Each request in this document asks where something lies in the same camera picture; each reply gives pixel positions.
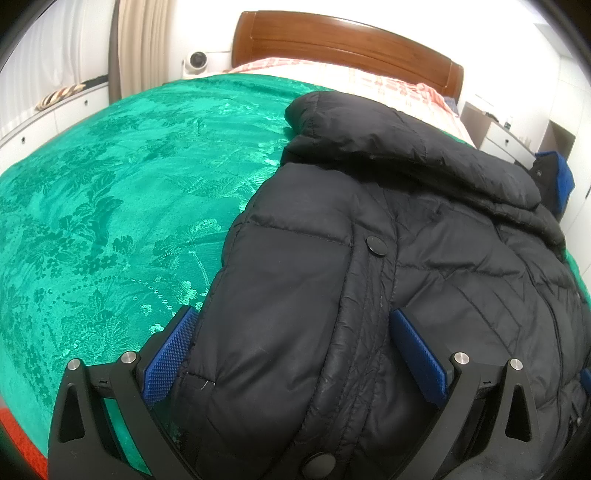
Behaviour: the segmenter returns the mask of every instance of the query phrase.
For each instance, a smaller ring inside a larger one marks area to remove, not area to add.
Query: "black puffer jacket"
[[[330,452],[329,479],[388,479],[435,412],[390,340],[393,307],[452,352],[521,359],[552,460],[586,407],[591,315],[528,174],[344,93],[286,118],[297,135],[226,238],[176,384],[189,461],[206,480],[287,480]]]

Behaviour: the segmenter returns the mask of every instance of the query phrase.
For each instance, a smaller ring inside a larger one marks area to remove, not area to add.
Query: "pink checkered pillowcase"
[[[414,85],[351,67],[279,57],[253,61],[231,70],[230,73],[273,75],[370,98],[473,145],[460,118],[435,89],[424,83]]]

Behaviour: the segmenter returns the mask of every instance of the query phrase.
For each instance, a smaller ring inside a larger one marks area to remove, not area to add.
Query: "metal screw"
[[[460,365],[466,365],[470,361],[470,357],[467,353],[458,352],[453,356],[453,359]]]
[[[68,362],[68,370],[76,370],[80,366],[80,360],[73,358]]]
[[[509,362],[510,366],[512,366],[515,370],[521,370],[523,368],[523,364],[521,360],[517,360],[516,358],[512,358]]]
[[[134,351],[130,350],[129,352],[125,352],[121,355],[121,361],[125,364],[132,364],[135,362],[135,359],[138,357],[138,354]]]

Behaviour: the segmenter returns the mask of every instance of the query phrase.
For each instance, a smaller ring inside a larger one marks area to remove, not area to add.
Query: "green bedspread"
[[[114,361],[201,305],[228,228],[279,165],[285,108],[319,89],[248,74],[175,82],[0,177],[0,394],[43,453],[66,362]]]

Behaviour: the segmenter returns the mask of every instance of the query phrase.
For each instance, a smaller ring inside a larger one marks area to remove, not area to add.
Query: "red floor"
[[[5,430],[12,439],[14,445],[17,446],[25,460],[31,465],[33,470],[37,472],[44,480],[47,480],[47,459],[43,454],[33,445],[29,437],[22,431],[17,421],[7,408],[0,408],[0,422],[4,425]]]

